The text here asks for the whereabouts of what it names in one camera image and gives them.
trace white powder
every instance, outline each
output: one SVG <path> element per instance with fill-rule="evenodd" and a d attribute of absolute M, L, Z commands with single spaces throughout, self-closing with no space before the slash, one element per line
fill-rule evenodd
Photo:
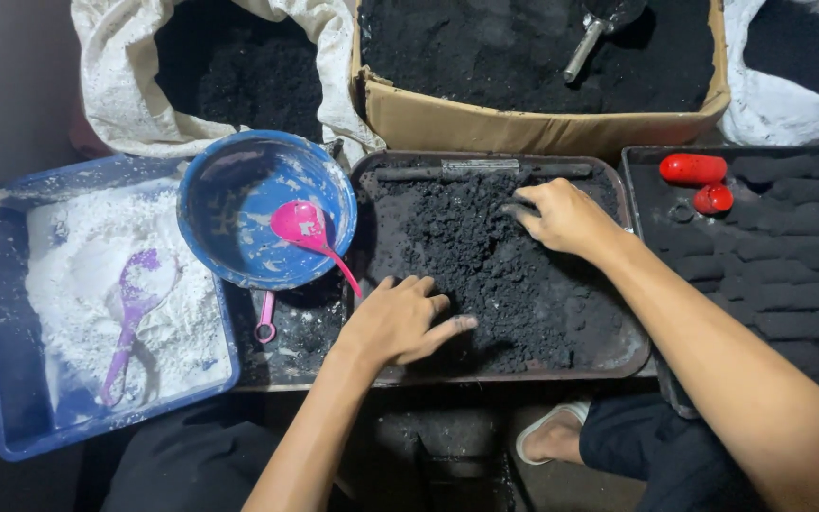
<path fill-rule="evenodd" d="M 157 249 L 161 261 L 175 258 L 178 275 L 137 328 L 126 394 L 116 409 L 218 385 L 232 374 L 211 273 L 176 224 L 177 186 L 176 180 L 154 180 L 29 212 L 26 285 L 43 326 L 53 409 L 66 380 L 97 396 L 121 332 L 119 276 L 140 250 Z M 55 361 L 70 375 L 60 375 Z"/>

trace white sandal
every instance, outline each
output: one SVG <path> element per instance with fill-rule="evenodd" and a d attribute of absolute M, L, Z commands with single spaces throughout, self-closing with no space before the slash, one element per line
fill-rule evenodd
<path fill-rule="evenodd" d="M 520 432 L 519 436 L 517 436 L 517 456 L 520 457 L 520 460 L 523 462 L 532 465 L 532 466 L 541 466 L 549 461 L 543 460 L 542 462 L 534 462 L 529 460 L 527 456 L 523 454 L 523 440 L 526 439 L 526 436 L 529 436 L 533 432 L 536 432 L 536 429 L 542 426 L 545 422 L 549 420 L 552 416 L 557 413 L 561 413 L 562 411 L 569 411 L 572 413 L 578 420 L 580 420 L 581 425 L 586 423 L 586 415 L 590 413 L 590 403 L 589 402 L 567 402 L 561 403 L 559 405 L 555 405 L 555 407 L 549 411 L 549 413 L 542 416 L 539 421 L 536 423 L 526 427 L 523 429 L 523 432 Z"/>

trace blue plastic tray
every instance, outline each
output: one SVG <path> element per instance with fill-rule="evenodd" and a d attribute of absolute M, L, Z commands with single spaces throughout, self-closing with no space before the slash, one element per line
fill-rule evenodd
<path fill-rule="evenodd" d="M 238 381 L 235 336 L 224 295 L 218 293 L 231 367 L 227 379 L 118 412 L 97 404 L 79 383 L 60 381 L 57 389 L 46 383 L 40 321 L 25 288 L 30 253 L 27 212 L 89 192 L 176 175 L 186 165 L 184 158 L 119 155 L 0 184 L 0 456 L 5 460 L 23 460 L 144 421 L 223 393 Z M 224 285 L 216 278 L 215 282 L 219 291 Z M 59 395 L 55 410 L 51 393 Z"/>

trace white sack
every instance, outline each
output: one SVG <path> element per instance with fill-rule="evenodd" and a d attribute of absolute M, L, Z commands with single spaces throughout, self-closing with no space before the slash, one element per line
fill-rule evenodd
<path fill-rule="evenodd" d="M 325 142 L 340 137 L 350 163 L 383 149 L 353 109 L 349 64 L 353 20 L 342 0 L 233 0 L 255 15 L 293 18 L 318 45 L 323 98 L 318 119 Z M 248 127 L 213 123 L 173 110 L 154 82 L 154 34 L 181 0 L 73 0 L 81 39 L 81 92 L 87 120 L 116 151 L 146 157 L 190 157 L 218 138 Z"/>
<path fill-rule="evenodd" d="M 819 0 L 795 0 L 819 12 Z M 725 40 L 732 103 L 719 122 L 733 142 L 760 146 L 819 144 L 819 94 L 745 66 L 748 25 L 764 0 L 725 0 Z"/>

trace pink ladle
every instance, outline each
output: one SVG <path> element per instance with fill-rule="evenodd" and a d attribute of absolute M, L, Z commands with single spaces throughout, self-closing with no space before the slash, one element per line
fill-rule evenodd
<path fill-rule="evenodd" d="M 343 271 L 343 275 L 347 277 L 353 292 L 362 298 L 362 290 L 358 287 L 356 278 L 347 268 L 347 264 L 328 245 L 324 210 L 315 206 L 311 201 L 290 201 L 277 208 L 277 211 L 270 217 L 270 229 L 275 235 L 289 243 L 333 258 Z"/>

